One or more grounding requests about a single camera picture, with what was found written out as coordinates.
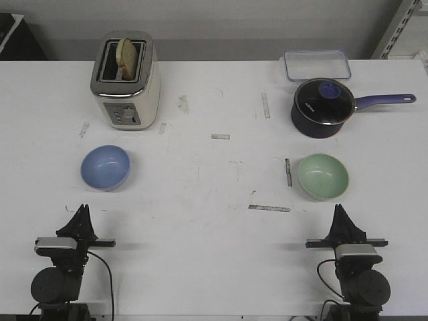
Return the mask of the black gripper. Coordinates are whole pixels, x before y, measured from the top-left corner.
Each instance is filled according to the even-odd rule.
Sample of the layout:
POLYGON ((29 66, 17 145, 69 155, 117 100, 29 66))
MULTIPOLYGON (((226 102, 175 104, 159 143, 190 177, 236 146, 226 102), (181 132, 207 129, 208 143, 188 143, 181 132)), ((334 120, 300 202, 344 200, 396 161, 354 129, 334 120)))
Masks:
POLYGON ((81 204, 68 223, 56 231, 55 240, 59 243, 56 264, 87 264, 88 253, 92 248, 104 249, 116 246, 115 239, 100 239, 96 236, 88 204, 81 204), (80 229, 82 216, 83 228, 80 229))
POLYGON ((335 249, 339 245, 371 245, 373 247, 386 247, 388 241, 383 238, 352 238, 344 234, 365 234, 363 230, 358 228, 350 219, 344 207, 341 204, 335 204, 333 220, 330 227, 329 234, 325 238, 312 238, 307 239, 305 247, 308 249, 314 248, 327 248, 335 249))

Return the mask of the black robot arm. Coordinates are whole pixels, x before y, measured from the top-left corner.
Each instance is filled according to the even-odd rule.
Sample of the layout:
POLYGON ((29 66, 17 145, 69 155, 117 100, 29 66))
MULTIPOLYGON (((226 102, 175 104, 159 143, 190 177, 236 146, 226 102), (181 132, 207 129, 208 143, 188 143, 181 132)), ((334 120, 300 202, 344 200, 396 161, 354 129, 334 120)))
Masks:
POLYGON ((70 221, 56 231, 55 237, 38 237, 34 252, 51 259, 52 266, 36 274, 31 283, 31 295, 41 310, 40 320, 95 320, 87 303, 78 303, 84 268, 92 255, 108 271, 110 289, 113 276, 110 266, 99 255, 90 251, 95 247, 114 247, 115 239, 96 236, 90 217, 90 208, 82 204, 70 221))
POLYGON ((328 312, 321 311, 321 320, 380 319, 382 306, 391 297, 391 287, 386 277, 374 270, 373 266, 383 261, 376 248, 387 245, 386 239, 369 239, 352 222, 344 207, 335 205, 328 235, 323 239, 307 239, 305 243, 309 249, 332 249, 334 252, 334 258, 321 261, 316 271, 320 276, 320 268, 324 263, 334 263, 341 292, 333 290, 324 278, 320 280, 343 303, 325 300, 322 309, 329 302, 331 305, 328 312))

